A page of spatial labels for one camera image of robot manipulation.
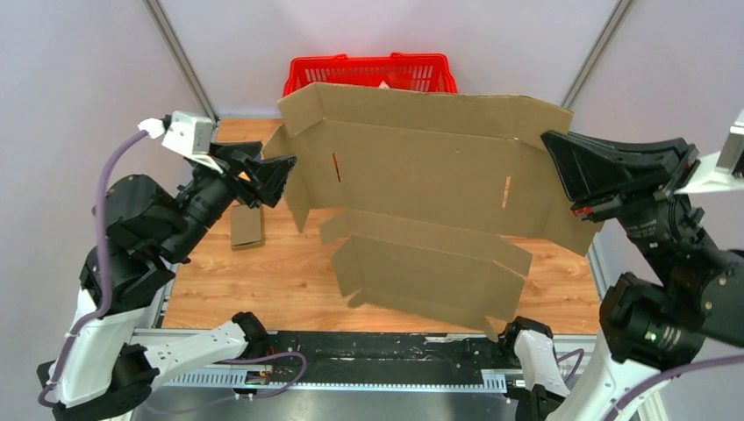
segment cardboard flap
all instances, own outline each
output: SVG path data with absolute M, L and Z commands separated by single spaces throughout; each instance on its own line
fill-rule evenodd
M 365 291 L 384 290 L 501 320 L 514 317 L 525 280 L 494 260 L 352 238 Z
M 337 235 L 333 239 L 351 232 L 358 237 L 498 261 L 504 267 L 523 276 L 527 276 L 530 270 L 532 255 L 496 234 L 462 230 L 362 210 L 348 210 L 342 215 L 343 218 L 339 215 L 326 221 L 329 225 L 328 231 L 331 231 L 331 226 L 337 230 L 334 232 Z
M 271 137 L 268 138 L 268 142 L 266 142 L 266 145 L 264 145 L 261 150 L 263 157 L 275 158 L 277 156 L 292 154 L 290 147 L 287 144 L 289 138 L 290 136 L 287 133 L 287 127 L 285 127 L 285 125 L 276 127 L 276 130 L 274 130 L 274 133 L 271 134 Z
M 304 230 L 307 217 L 310 215 L 311 201 L 307 193 L 302 176 L 297 171 L 292 171 L 287 185 L 284 186 L 284 201 L 292 212 L 298 232 Z
M 561 192 L 556 192 L 553 209 L 547 218 L 542 238 L 553 241 L 558 246 L 585 256 L 594 235 L 602 230 L 604 223 L 582 221 L 574 216 L 571 203 Z
M 361 289 L 364 282 L 356 257 L 354 239 L 344 241 L 344 244 L 331 256 L 331 263 L 339 282 L 341 296 L 349 296 Z
M 312 209 L 344 205 L 333 150 L 329 146 L 332 135 L 326 124 L 320 124 L 286 140 L 287 149 L 297 156 L 292 173 L 301 175 Z
M 285 96 L 279 100 L 278 106 L 290 136 L 297 135 L 325 118 L 317 83 L 311 83 Z
M 504 222 L 500 232 L 542 238 L 553 209 L 556 186 L 560 185 L 555 167 L 547 153 L 531 146 L 521 145 L 511 158 L 519 165 L 508 177 L 508 187 L 506 180 L 499 186 L 504 189 L 500 206 Z
M 515 136 L 525 144 L 547 152 L 540 135 L 548 130 L 568 132 L 573 111 L 546 103 L 529 96 L 519 96 L 519 117 L 516 121 Z
M 336 239 L 345 237 L 349 233 L 347 211 L 341 212 L 335 217 L 328 218 L 320 223 L 320 241 L 323 244 L 333 243 Z
M 302 100 L 320 101 L 328 120 L 505 139 L 516 137 L 519 96 L 458 96 L 333 83 L 311 86 L 320 99 L 304 96 Z
M 349 301 L 348 306 L 356 308 L 364 303 L 371 303 L 393 310 L 405 309 L 408 313 L 425 318 L 484 331 L 494 340 L 497 340 L 498 334 L 504 330 L 507 323 L 495 322 L 492 324 L 483 314 L 457 309 L 445 304 L 432 304 L 413 298 L 401 297 L 379 289 L 365 289 L 363 293 L 354 296 Z

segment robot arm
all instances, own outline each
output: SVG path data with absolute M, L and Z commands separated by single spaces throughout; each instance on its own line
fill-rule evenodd
M 296 158 L 260 160 L 260 142 L 211 142 L 208 118 L 175 112 L 140 124 L 153 138 L 192 165 L 192 180 L 172 197 L 146 175 L 114 183 L 105 198 L 111 269 L 111 307 L 89 321 L 68 349 L 67 363 L 50 403 L 58 420 L 99 420 L 134 409 L 168 380 L 206 364 L 262 355 L 268 334 L 251 313 L 239 313 L 217 329 L 163 346 L 130 343 L 134 326 L 156 292 L 174 278 L 163 261 L 188 263 L 188 255 L 234 201 L 275 206 Z M 240 177 L 246 174 L 247 180 Z M 80 275 L 74 323 L 103 300 L 97 250 Z M 48 382 L 56 363 L 39 366 Z
M 549 329 L 520 318 L 507 327 L 504 346 L 526 378 L 526 395 L 515 396 L 518 419 L 627 420 L 669 381 L 616 408 L 621 398 L 689 364 L 706 338 L 744 346 L 744 253 L 720 250 L 700 224 L 703 211 L 686 195 L 744 188 L 742 127 L 744 112 L 723 151 L 700 160 L 683 139 L 631 145 L 542 135 L 574 214 L 593 222 L 617 218 L 662 285 L 625 273 L 609 288 L 592 359 L 570 394 L 557 374 Z

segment red basket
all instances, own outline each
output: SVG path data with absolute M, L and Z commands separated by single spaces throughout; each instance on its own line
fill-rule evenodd
M 444 54 L 401 54 L 390 57 L 298 57 L 290 65 L 284 96 L 313 82 L 380 86 L 421 92 L 457 92 Z

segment small cardboard piece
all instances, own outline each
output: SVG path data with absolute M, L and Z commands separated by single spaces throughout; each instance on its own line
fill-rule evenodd
M 263 210 L 238 204 L 231 209 L 230 241 L 232 250 L 263 246 Z
M 264 148 L 295 154 L 284 198 L 297 229 L 311 209 L 346 207 L 320 227 L 350 306 L 375 303 L 494 334 L 511 321 L 531 255 L 501 238 L 549 239 L 585 254 L 540 140 L 572 114 L 526 96 L 424 94 L 313 83 L 279 102 Z

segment wooden surface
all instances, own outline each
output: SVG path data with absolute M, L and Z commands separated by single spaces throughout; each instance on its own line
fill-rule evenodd
M 224 120 L 218 140 L 265 141 L 280 123 Z M 266 245 L 240 252 L 230 248 L 226 212 L 191 254 L 192 262 L 179 268 L 163 327 L 212 328 L 238 311 L 252 311 L 269 330 L 468 331 L 371 304 L 349 309 L 331 267 L 341 242 L 323 246 L 318 233 L 319 223 L 339 211 L 311 211 L 299 233 L 284 202 L 266 208 Z M 512 241 L 534 255 L 517 314 L 556 333 L 596 333 L 599 303 L 586 259 L 545 240 Z

